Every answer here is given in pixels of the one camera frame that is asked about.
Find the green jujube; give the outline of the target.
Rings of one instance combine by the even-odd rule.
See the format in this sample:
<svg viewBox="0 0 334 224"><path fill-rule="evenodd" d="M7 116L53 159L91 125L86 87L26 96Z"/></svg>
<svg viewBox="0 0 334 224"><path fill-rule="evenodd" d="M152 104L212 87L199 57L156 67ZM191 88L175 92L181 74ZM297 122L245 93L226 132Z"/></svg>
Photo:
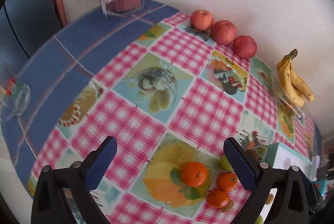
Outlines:
<svg viewBox="0 0 334 224"><path fill-rule="evenodd" d="M261 215L259 215L255 221L255 224L263 224L263 223L264 223L264 219Z"/></svg>
<svg viewBox="0 0 334 224"><path fill-rule="evenodd" d="M231 166L231 164L229 163L226 155L222 155L219 159L219 164L221 166L221 168L227 172L231 172L234 173L234 170Z"/></svg>

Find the red apple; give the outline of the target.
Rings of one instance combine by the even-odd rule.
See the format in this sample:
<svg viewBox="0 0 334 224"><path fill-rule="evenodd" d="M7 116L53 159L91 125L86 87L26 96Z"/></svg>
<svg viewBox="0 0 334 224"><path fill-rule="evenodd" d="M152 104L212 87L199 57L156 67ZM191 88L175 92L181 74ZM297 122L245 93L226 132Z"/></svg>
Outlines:
<svg viewBox="0 0 334 224"><path fill-rule="evenodd" d="M213 24L210 36L218 44L227 45L231 43L237 34L236 26L228 20L219 20Z"/></svg>
<svg viewBox="0 0 334 224"><path fill-rule="evenodd" d="M253 37L243 35L235 38L232 44L232 50L240 58L251 59L256 55L258 45Z"/></svg>

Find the banana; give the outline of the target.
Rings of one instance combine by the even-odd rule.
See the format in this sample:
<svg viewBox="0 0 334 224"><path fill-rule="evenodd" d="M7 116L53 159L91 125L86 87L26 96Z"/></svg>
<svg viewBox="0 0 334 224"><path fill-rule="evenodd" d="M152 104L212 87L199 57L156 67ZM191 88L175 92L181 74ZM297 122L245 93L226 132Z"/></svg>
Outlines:
<svg viewBox="0 0 334 224"><path fill-rule="evenodd" d="M297 93L296 89L294 89L291 80L291 72L290 66L292 60L297 56L298 50L295 48L289 54L284 55L282 60L276 64L278 79L282 88L285 91L285 94L290 99L296 107L303 107L305 104L304 98Z"/></svg>
<svg viewBox="0 0 334 224"><path fill-rule="evenodd" d="M289 53L291 62L290 62L290 75L292 80L292 85L299 90L299 92L311 103L314 102L314 94L310 87L305 83L303 78L301 78L295 72L293 68L293 59L298 55L298 50L295 48Z"/></svg>

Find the lower banana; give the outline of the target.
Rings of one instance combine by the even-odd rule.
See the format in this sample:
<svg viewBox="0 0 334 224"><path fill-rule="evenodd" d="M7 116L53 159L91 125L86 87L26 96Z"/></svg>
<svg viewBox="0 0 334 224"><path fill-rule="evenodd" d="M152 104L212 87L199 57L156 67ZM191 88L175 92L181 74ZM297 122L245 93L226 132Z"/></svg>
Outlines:
<svg viewBox="0 0 334 224"><path fill-rule="evenodd" d="M296 107L303 107L305 104L304 98L297 93L296 89L294 89L291 80L291 72L290 66L292 60L297 56L298 50L295 48L289 54L284 55L282 60L276 64L278 79L282 88L285 91L285 94L290 99Z"/></svg>

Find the orange tangerine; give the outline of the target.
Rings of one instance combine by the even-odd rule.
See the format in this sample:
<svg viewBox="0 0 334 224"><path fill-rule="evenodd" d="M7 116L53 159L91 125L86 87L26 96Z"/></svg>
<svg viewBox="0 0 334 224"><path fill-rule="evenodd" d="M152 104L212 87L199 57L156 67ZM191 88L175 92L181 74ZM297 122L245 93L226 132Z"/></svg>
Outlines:
<svg viewBox="0 0 334 224"><path fill-rule="evenodd" d="M188 162L181 170L181 180L190 187L199 187L207 179L208 169L200 162Z"/></svg>

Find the white power strip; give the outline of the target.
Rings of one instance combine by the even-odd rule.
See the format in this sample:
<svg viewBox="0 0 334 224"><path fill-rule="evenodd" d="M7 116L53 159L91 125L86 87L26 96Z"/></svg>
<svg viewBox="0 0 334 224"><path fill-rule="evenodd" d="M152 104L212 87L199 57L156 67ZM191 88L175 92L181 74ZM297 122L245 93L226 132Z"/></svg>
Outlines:
<svg viewBox="0 0 334 224"><path fill-rule="evenodd" d="M320 167L320 155L314 155L312 157L312 167L310 169L310 178L311 180L316 180L316 173Z"/></svg>

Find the small left apple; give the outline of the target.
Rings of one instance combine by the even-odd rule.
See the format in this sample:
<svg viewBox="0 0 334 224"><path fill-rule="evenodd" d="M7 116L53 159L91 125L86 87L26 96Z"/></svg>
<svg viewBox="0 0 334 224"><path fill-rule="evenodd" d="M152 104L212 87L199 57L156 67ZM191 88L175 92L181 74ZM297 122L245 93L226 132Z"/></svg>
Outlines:
<svg viewBox="0 0 334 224"><path fill-rule="evenodd" d="M213 15L206 10L196 10L190 16L190 24L198 31L206 32L214 23Z"/></svg>

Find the middle red apple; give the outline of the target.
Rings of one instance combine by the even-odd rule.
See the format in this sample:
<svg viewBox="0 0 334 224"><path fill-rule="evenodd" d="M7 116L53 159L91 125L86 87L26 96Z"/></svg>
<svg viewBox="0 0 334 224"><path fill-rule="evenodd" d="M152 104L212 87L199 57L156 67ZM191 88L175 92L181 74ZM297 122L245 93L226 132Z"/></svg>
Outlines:
<svg viewBox="0 0 334 224"><path fill-rule="evenodd" d="M228 20L219 20L213 24L210 36L218 44L227 45L231 43L237 34L236 26Z"/></svg>

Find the clear glass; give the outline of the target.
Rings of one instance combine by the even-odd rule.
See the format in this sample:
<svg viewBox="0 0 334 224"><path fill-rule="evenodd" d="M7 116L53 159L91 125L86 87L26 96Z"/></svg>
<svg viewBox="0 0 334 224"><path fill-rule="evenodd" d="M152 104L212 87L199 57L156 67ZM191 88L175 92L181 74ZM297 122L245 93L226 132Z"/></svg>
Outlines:
<svg viewBox="0 0 334 224"><path fill-rule="evenodd" d="M22 116L30 98L30 87L13 73L8 64L1 64L1 123L13 116Z"/></svg>

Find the white tray with teal rim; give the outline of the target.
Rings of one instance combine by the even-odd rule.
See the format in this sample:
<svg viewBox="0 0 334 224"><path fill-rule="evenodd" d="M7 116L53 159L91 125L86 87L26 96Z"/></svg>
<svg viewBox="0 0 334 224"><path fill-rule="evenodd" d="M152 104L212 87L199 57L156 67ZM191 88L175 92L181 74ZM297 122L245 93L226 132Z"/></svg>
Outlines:
<svg viewBox="0 0 334 224"><path fill-rule="evenodd" d="M275 179L269 189L273 203L264 204L260 213L264 223L309 223L311 183L307 176L311 162L283 143L268 147L266 162Z"/></svg>

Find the checkered fruit tablecloth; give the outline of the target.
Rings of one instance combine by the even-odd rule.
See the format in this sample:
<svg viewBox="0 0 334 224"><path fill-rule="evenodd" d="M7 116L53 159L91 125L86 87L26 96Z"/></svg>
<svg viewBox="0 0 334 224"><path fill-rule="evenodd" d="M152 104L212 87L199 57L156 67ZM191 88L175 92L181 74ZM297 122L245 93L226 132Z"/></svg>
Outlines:
<svg viewBox="0 0 334 224"><path fill-rule="evenodd" d="M268 67L244 60L196 31L178 12L154 22L79 93L41 146L27 183L33 195L43 166L83 160L107 136L117 140L113 162L92 196L112 223L229 223L249 192L238 182L223 213L207 204L224 172L223 143L266 159L283 143L310 161L315 125L296 119L272 97ZM206 181L190 187L182 167L200 162Z"/></svg>

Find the upper banana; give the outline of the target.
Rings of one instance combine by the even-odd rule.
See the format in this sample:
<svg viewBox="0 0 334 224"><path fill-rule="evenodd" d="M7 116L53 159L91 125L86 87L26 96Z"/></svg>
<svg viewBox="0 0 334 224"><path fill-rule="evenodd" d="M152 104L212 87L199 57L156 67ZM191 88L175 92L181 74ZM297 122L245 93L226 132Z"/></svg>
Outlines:
<svg viewBox="0 0 334 224"><path fill-rule="evenodd" d="M295 48L289 53L291 62L290 62L290 75L292 80L292 85L299 90L299 92L311 103L314 102L314 94L310 87L305 83L303 78L301 78L295 72L293 68L293 59L298 55L298 50Z"/></svg>

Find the right red apple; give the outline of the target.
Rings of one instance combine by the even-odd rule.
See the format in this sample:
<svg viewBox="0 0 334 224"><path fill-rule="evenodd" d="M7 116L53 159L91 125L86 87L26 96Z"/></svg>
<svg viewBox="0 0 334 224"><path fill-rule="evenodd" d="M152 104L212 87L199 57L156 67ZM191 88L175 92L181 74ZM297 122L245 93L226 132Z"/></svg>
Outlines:
<svg viewBox="0 0 334 224"><path fill-rule="evenodd" d="M243 35L235 38L232 44L232 50L240 58L251 59L256 55L258 45L253 37Z"/></svg>

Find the dark dried date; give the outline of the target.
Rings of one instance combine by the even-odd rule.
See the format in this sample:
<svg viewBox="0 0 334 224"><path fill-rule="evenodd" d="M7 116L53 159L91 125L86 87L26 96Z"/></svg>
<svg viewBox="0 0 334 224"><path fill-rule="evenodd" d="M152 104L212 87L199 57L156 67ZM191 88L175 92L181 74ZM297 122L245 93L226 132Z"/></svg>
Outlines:
<svg viewBox="0 0 334 224"><path fill-rule="evenodd" d="M246 153L248 154L248 155L250 155L251 157L253 157L253 159L255 160L255 161L259 161L259 156L258 156L258 154L256 153L256 151L254 151L254 150L252 150L252 149L249 149L249 150L247 150L246 151Z"/></svg>

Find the small tan longan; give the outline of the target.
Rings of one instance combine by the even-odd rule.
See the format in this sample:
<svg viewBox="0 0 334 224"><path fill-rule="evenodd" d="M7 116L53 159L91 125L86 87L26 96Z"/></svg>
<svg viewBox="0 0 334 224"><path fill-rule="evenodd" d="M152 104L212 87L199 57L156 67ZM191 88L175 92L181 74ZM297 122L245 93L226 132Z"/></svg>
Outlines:
<svg viewBox="0 0 334 224"><path fill-rule="evenodd" d="M270 205L273 203L273 200L274 200L274 195L273 194L269 194L268 197L267 197L267 200L265 202L266 205Z"/></svg>

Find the brown walnut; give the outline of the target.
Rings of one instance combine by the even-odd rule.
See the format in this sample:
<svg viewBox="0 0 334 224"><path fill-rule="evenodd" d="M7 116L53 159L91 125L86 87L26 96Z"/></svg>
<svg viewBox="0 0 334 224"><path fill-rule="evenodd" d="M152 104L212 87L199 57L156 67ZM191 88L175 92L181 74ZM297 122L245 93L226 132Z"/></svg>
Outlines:
<svg viewBox="0 0 334 224"><path fill-rule="evenodd" d="M222 208L220 208L220 211L223 213L226 213L228 211L230 211L233 207L234 202L229 199L229 201L227 202L227 204L225 206L223 206Z"/></svg>

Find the clear plastic fruit container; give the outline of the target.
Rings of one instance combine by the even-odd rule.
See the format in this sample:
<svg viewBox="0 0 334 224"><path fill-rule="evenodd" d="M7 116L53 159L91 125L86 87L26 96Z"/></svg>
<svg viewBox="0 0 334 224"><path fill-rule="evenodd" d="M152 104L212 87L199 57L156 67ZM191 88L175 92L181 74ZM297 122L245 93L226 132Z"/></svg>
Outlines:
<svg viewBox="0 0 334 224"><path fill-rule="evenodd" d="M289 113L290 116L296 116L297 118L303 118L306 116L306 108L296 106L293 101L288 97L286 92L284 91L283 87L281 86L277 71L273 70L270 74L271 78L271 91L272 95L275 98L276 102L281 105L286 111Z"/></svg>

